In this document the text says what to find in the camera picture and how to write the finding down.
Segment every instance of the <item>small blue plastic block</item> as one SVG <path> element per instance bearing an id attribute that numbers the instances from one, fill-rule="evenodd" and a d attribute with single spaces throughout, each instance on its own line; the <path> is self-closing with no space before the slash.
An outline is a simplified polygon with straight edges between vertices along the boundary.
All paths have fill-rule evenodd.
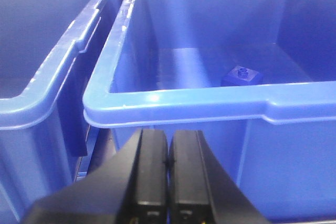
<path id="1" fill-rule="evenodd" d="M 236 66 L 221 81 L 222 87 L 225 86 L 246 86 L 261 84 L 263 74 L 258 71 Z"/>

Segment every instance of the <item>bin wall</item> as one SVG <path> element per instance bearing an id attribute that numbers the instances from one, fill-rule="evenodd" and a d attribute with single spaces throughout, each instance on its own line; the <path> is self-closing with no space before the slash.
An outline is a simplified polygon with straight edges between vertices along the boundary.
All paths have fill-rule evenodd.
<path id="1" fill-rule="evenodd" d="M 34 126 L 25 129 L 0 131 L 0 156 L 2 157 L 0 191 L 3 195 L 3 197 L 0 197 L 0 209 L 4 209 L 4 212 L 1 213 L 1 224 L 17 223 L 25 210 L 36 199 L 70 185 L 77 173 L 79 157 L 87 155 L 86 136 L 89 125 L 83 118 L 82 95 L 111 29 L 113 23 L 111 15 L 115 15 L 115 13 L 110 15 L 108 4 L 103 3 L 100 6 L 99 21 L 92 31 L 93 34 L 89 38 L 87 46 L 81 52 L 75 48 L 73 54 L 68 56 L 68 58 L 73 57 L 70 59 L 70 67 L 66 70 L 67 73 L 58 90 L 53 90 L 57 94 L 56 97 L 50 98 L 55 99 L 55 103 L 50 108 L 51 114 Z M 29 16 L 30 8 L 31 6 L 26 7 L 25 15 Z M 64 20 L 61 19 L 68 14 L 67 26 L 69 26 L 72 20 L 76 19 L 76 15 L 71 16 L 74 10 L 75 7 L 69 6 L 68 13 L 52 12 L 53 15 L 58 14 L 58 17 L 51 19 L 51 21 L 55 23 L 55 20 L 58 20 L 58 23 L 56 22 L 54 25 L 62 26 Z M 20 26 L 17 29 L 23 30 L 24 27 L 33 29 L 35 20 L 36 22 L 40 21 L 43 25 L 41 17 L 38 18 L 37 14 L 35 16 L 35 19 L 32 18 L 31 23 L 26 26 L 24 24 L 27 23 L 28 19 L 21 20 L 22 24 L 19 24 Z M 9 17 L 20 20 L 21 16 L 16 13 Z M 7 62 L 12 64 L 13 67 L 8 67 L 6 71 L 2 71 L 2 74 L 7 74 L 7 78 L 14 78 L 13 75 L 18 74 L 16 70 L 21 68 L 19 74 L 27 74 L 26 79 L 29 82 L 31 75 L 37 71 L 39 64 L 48 55 L 48 50 L 50 51 L 56 45 L 57 37 L 59 38 L 64 31 L 59 30 L 61 28 L 55 28 L 54 30 L 54 25 L 48 25 L 47 23 L 44 25 L 45 31 L 42 34 L 39 34 L 39 32 L 34 34 L 33 31 L 18 33 L 18 37 L 22 36 L 23 38 L 11 44 L 14 45 L 14 49 L 18 53 L 15 54 L 13 52 L 16 51 L 8 49 L 12 54 Z M 49 39 L 50 43 L 44 43 L 45 40 Z M 1 55 L 3 57 L 8 56 L 3 51 Z M 8 222 L 8 219 L 12 220 L 13 216 L 17 220 Z"/>
<path id="2" fill-rule="evenodd" d="M 237 184 L 275 223 L 336 219 L 333 121 L 249 120 Z"/>
<path id="3" fill-rule="evenodd" d="M 150 129 L 164 130 L 168 145 L 176 130 L 202 130 L 213 153 L 223 165 L 230 177 L 236 181 L 239 170 L 239 161 L 244 143 L 246 120 L 181 123 L 168 125 L 144 126 Z M 112 129 L 115 141 L 121 148 L 134 133 L 136 127 Z"/>
<path id="4" fill-rule="evenodd" d="M 4 31 L 0 36 L 0 98 L 22 93 L 88 0 L 49 1 L 63 4 L 46 7 L 45 0 L 35 0 L 34 4 L 27 4 L 31 0 L 0 0 Z"/>
<path id="5" fill-rule="evenodd" d="M 136 0 L 110 92 L 219 87 L 239 63 L 266 71 L 267 57 L 283 54 L 275 43 L 285 1 Z M 264 82 L 298 79 L 308 80 Z"/>
<path id="6" fill-rule="evenodd" d="M 335 80 L 334 0 L 287 0 L 279 46 L 313 81 Z"/>

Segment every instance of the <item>bin floor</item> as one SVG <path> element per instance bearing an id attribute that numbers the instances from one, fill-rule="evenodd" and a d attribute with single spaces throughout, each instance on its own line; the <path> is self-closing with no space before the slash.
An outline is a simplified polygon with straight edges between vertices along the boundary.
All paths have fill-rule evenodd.
<path id="1" fill-rule="evenodd" d="M 312 81 L 277 44 L 250 44 L 160 49 L 156 85 L 159 90 L 219 87 L 236 65 L 261 72 L 261 84 Z"/>

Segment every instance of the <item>bin rim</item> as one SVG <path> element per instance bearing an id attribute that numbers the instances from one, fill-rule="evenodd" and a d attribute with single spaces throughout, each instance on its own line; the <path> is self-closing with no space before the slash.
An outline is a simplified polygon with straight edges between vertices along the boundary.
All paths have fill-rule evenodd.
<path id="1" fill-rule="evenodd" d="M 336 120 L 336 81 L 110 93 L 136 0 L 124 0 L 83 96 L 99 128 L 263 119 Z"/>
<path id="2" fill-rule="evenodd" d="M 106 0 L 88 0 L 59 38 L 21 94 L 0 99 L 0 130 L 25 129 L 47 118 L 80 52 L 99 20 Z"/>

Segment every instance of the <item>bin handle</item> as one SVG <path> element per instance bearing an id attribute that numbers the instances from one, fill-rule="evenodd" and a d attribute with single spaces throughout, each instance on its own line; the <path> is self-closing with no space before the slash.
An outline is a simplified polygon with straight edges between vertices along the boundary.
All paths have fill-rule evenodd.
<path id="1" fill-rule="evenodd" d="M 82 12 L 73 24 L 76 30 L 76 46 L 80 53 L 85 53 L 88 46 L 96 33 L 96 30 L 101 21 L 99 9 L 89 9 Z"/>

